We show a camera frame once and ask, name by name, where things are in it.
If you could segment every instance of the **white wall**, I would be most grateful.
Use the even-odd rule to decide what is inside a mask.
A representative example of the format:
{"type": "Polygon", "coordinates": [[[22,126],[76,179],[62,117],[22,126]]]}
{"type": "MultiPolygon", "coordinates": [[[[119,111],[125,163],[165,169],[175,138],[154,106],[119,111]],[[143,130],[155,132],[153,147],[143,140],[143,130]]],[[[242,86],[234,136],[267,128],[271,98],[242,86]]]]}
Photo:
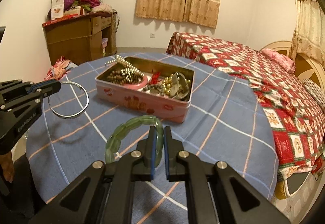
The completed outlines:
{"type": "Polygon", "coordinates": [[[0,81],[42,81],[51,67],[42,23],[51,0],[2,0],[0,25],[6,30],[0,44],[0,81]]]}
{"type": "Polygon", "coordinates": [[[296,26],[295,0],[255,0],[247,45],[260,50],[269,43],[292,40],[296,26]]]}
{"type": "Polygon", "coordinates": [[[192,23],[141,19],[134,16],[136,0],[103,0],[121,17],[116,35],[117,47],[167,48],[175,31],[196,32],[230,41],[246,43],[253,12],[253,0],[221,0],[216,29],[192,23]]]}

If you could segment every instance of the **silver bangle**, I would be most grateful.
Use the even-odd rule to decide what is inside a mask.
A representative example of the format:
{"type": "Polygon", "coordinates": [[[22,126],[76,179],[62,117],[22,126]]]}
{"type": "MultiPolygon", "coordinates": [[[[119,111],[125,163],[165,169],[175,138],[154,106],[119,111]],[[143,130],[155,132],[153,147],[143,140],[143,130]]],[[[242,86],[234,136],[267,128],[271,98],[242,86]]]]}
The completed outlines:
{"type": "Polygon", "coordinates": [[[87,106],[89,105],[88,93],[87,93],[86,89],[82,85],[80,85],[78,83],[71,82],[71,81],[65,81],[65,82],[62,82],[61,83],[61,85],[63,85],[63,84],[70,84],[70,85],[73,84],[73,85],[77,86],[79,89],[82,89],[84,91],[84,93],[85,93],[85,95],[87,97],[87,103],[86,103],[85,107],[83,109],[81,109],[78,113],[75,113],[73,115],[66,116],[66,115],[59,114],[58,112],[56,112],[51,107],[51,104],[50,104],[50,98],[51,98],[51,96],[48,97],[48,105],[50,106],[50,109],[52,110],[52,112],[54,113],[54,115],[56,115],[56,116],[58,116],[58,117],[60,117],[62,119],[71,119],[71,118],[74,118],[74,117],[78,117],[79,115],[81,115],[86,110],[87,106]]]}

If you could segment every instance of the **human hand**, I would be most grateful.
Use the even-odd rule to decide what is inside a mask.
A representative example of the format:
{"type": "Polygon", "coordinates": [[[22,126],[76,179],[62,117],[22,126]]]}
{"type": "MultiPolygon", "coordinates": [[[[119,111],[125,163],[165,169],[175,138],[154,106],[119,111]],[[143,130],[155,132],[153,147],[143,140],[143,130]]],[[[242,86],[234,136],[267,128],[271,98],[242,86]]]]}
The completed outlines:
{"type": "Polygon", "coordinates": [[[0,166],[2,167],[5,180],[12,183],[14,180],[15,170],[14,163],[12,162],[11,151],[5,155],[0,155],[0,166]]]}

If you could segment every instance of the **pink pillow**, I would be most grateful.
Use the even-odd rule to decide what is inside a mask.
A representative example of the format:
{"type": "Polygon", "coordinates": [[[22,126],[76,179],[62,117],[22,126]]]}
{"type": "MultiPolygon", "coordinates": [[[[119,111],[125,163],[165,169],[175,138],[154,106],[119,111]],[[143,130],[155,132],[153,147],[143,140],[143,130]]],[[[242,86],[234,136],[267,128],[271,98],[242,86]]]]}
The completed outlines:
{"type": "Polygon", "coordinates": [[[289,57],[271,49],[263,49],[261,53],[280,64],[280,66],[285,69],[286,72],[290,74],[293,74],[295,72],[296,64],[289,57]]]}

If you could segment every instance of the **purple cloth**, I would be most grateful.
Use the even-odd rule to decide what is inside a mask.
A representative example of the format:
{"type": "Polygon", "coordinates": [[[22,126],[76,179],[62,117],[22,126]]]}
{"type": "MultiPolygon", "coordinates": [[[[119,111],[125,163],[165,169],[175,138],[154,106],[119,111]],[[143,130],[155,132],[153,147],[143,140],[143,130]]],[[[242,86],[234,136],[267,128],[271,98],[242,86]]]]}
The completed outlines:
{"type": "Polygon", "coordinates": [[[100,5],[99,0],[80,0],[81,4],[89,4],[91,8],[97,7],[100,5]]]}
{"type": "MultiPolygon", "coordinates": [[[[74,0],[64,0],[63,10],[64,11],[69,10],[73,3],[74,3],[74,0]]],[[[48,18],[51,19],[51,9],[48,12],[48,18]]]]}

